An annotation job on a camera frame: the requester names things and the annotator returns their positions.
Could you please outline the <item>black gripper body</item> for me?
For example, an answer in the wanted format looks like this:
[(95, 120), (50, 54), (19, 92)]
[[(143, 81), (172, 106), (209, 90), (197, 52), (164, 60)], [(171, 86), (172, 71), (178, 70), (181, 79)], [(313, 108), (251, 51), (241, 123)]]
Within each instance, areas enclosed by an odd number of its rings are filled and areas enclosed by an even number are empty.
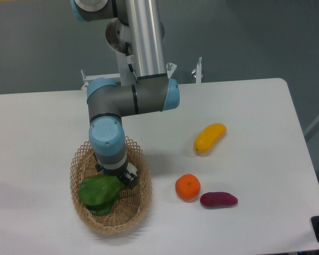
[(110, 175), (110, 176), (116, 176), (118, 179), (122, 175), (123, 172), (127, 172), (127, 165), (128, 163), (124, 163), (121, 167), (116, 169), (106, 169), (104, 168), (103, 174)]

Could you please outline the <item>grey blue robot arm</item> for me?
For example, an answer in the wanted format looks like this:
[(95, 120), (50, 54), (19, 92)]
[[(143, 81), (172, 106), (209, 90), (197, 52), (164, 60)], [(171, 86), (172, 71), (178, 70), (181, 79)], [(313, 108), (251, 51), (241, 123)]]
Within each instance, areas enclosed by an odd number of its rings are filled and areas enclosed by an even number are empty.
[(120, 83), (96, 78), (88, 83), (89, 142), (100, 167), (133, 189), (137, 176), (128, 169), (122, 117), (162, 112), (178, 107), (179, 86), (167, 74), (164, 28), (157, 1), (72, 1), (83, 21), (108, 19), (111, 47), (133, 57)]

